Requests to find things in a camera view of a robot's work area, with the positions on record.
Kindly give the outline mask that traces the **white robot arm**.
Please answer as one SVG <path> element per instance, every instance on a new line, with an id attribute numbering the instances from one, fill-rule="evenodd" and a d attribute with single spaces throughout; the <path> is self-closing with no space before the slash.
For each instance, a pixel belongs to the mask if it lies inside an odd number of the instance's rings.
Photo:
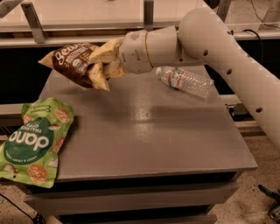
<path id="1" fill-rule="evenodd" d="M 132 31 L 90 55 L 89 62 L 119 59 L 133 74 L 154 67 L 209 65 L 230 86 L 270 141 L 280 147 L 280 80 L 249 57 L 209 7 L 190 10 L 179 27 Z"/>

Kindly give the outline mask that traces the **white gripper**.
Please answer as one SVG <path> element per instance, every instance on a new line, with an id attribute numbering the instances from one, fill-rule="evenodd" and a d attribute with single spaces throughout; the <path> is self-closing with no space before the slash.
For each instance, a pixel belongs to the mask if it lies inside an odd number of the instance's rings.
<path id="1" fill-rule="evenodd" d="M 109 91 L 108 79 L 110 78 L 120 78 L 128 72 L 143 74 L 151 71 L 152 65 L 146 46 L 147 34 L 146 30 L 132 31 L 127 33 L 124 38 L 111 39 L 96 48 L 88 60 L 91 64 L 95 63 L 87 72 L 92 87 Z"/>

